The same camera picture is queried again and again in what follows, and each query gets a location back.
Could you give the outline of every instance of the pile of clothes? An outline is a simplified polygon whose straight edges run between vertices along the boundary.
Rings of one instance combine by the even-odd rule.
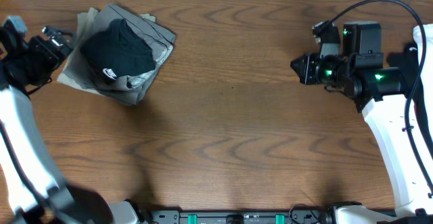
[[[78,15],[76,49],[58,81],[136,105],[166,61],[176,36],[149,14],[109,4]]]

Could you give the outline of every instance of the green strip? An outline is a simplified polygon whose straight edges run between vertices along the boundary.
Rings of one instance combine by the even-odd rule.
[[[275,224],[284,224],[284,215],[276,215]]]
[[[188,224],[197,224],[197,215],[188,215]]]

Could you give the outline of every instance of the logo on black cloth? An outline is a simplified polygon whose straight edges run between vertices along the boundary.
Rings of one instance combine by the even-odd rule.
[[[104,69],[102,70],[102,72],[103,72],[105,75],[107,75],[108,78],[116,80],[116,77],[117,77],[117,76],[116,76],[116,74],[113,72],[113,70],[112,70],[111,68],[104,68]]]

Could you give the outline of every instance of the wooden table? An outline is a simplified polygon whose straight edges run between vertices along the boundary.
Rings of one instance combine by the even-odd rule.
[[[65,176],[108,202],[197,209],[288,209],[356,200],[392,208],[378,146],[355,105],[298,82],[290,61],[318,51],[311,26],[362,0],[2,0],[29,37],[117,2],[177,34],[144,100],[113,99],[59,83],[32,95],[41,135]],[[425,23],[433,0],[403,0]],[[383,51],[400,51],[415,22],[375,3],[338,20],[375,20]],[[11,217],[0,177],[0,222]]]

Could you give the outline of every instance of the green light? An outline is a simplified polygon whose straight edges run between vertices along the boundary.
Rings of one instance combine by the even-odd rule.
[[[375,74],[374,77],[376,77],[376,80],[382,79],[384,76],[380,74]]]

